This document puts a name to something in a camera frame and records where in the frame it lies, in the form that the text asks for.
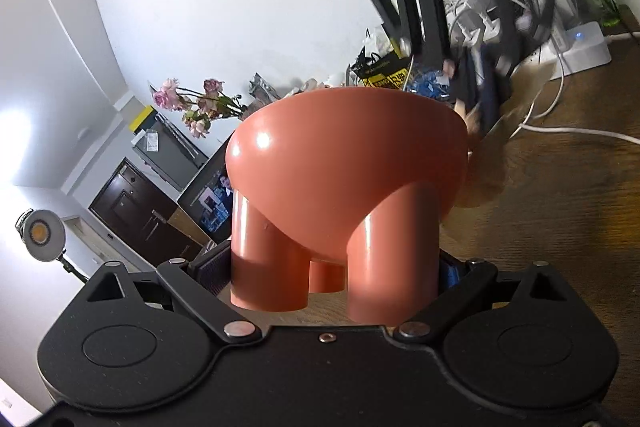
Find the white power strip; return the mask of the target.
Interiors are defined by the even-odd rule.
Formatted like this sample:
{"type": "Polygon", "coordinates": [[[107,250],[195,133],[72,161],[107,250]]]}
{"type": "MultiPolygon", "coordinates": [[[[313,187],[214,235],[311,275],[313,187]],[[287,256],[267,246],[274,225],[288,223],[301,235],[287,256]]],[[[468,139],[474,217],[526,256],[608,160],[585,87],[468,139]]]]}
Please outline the white power strip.
{"type": "Polygon", "coordinates": [[[529,55],[526,65],[553,66],[551,79],[608,65],[612,61],[605,36],[597,22],[556,32],[538,51],[529,55]]]}

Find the round studio lamp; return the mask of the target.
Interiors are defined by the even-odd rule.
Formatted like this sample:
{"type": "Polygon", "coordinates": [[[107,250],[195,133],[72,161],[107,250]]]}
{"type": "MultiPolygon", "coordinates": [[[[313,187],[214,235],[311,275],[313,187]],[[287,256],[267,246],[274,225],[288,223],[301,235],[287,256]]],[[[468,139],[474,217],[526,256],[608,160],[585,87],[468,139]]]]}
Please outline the round studio lamp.
{"type": "Polygon", "coordinates": [[[29,208],[17,218],[14,228],[30,257],[39,262],[60,262],[67,273],[75,275],[82,283],[88,282],[88,277],[65,258],[66,231],[55,212],[29,208]]]}

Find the silver laptop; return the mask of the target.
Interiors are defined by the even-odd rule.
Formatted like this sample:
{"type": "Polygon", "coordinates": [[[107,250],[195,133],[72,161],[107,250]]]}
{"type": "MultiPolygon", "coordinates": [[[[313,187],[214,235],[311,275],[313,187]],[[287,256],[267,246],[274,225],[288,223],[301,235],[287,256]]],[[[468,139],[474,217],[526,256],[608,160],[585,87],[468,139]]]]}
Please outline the silver laptop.
{"type": "Polygon", "coordinates": [[[231,235],[234,191],[226,165],[229,142],[221,144],[178,198],[178,206],[216,244],[231,235]]]}

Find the orange footed bowl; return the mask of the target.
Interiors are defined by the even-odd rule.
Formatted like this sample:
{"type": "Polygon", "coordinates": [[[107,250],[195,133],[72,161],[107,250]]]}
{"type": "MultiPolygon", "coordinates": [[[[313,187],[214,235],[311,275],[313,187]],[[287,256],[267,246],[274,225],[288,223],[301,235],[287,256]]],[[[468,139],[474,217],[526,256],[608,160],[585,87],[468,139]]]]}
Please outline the orange footed bowl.
{"type": "Polygon", "coordinates": [[[330,88],[272,103],[231,135],[232,303],[303,309],[345,291],[360,324],[397,325],[437,295],[439,225],[468,165],[444,103],[330,88]]]}

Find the black yellow box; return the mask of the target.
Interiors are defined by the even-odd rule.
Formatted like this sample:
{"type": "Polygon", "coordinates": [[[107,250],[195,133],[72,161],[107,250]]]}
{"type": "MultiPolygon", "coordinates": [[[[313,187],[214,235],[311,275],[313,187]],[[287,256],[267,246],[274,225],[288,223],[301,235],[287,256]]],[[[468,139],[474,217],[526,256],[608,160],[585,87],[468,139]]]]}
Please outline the black yellow box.
{"type": "Polygon", "coordinates": [[[350,70],[364,87],[401,90],[408,77],[410,60],[399,57],[394,50],[384,56],[361,50],[350,70]]]}

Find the blue plastic bag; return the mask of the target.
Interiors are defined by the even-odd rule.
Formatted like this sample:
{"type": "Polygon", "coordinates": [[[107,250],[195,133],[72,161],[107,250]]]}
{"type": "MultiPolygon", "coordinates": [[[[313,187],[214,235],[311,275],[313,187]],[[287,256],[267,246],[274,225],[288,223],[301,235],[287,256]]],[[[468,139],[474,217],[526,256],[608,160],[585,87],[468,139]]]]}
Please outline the blue plastic bag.
{"type": "Polygon", "coordinates": [[[422,65],[411,67],[404,90],[439,102],[451,101],[449,77],[441,70],[422,65]]]}

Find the grey metal cabinet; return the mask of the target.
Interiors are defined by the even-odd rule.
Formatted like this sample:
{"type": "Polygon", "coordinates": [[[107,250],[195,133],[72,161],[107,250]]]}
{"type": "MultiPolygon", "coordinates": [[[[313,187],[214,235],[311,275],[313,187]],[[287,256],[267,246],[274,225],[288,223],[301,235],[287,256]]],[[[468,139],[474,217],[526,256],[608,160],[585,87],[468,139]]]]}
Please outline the grey metal cabinet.
{"type": "Polygon", "coordinates": [[[176,191],[182,192],[208,161],[174,124],[149,105],[129,125],[132,149],[176,191]]]}

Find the pink artificial flowers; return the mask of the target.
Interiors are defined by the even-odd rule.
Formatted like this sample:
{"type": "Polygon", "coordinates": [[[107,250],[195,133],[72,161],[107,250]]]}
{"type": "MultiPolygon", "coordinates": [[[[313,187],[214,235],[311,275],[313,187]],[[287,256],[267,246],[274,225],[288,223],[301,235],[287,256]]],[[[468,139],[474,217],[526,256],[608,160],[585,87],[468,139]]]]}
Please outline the pink artificial flowers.
{"type": "Polygon", "coordinates": [[[167,79],[158,88],[151,88],[153,103],[169,112],[181,114],[181,121],[195,139],[206,138],[216,120],[243,116],[248,106],[242,95],[224,93],[224,83],[205,79],[201,91],[182,87],[178,79],[167,79]]]}

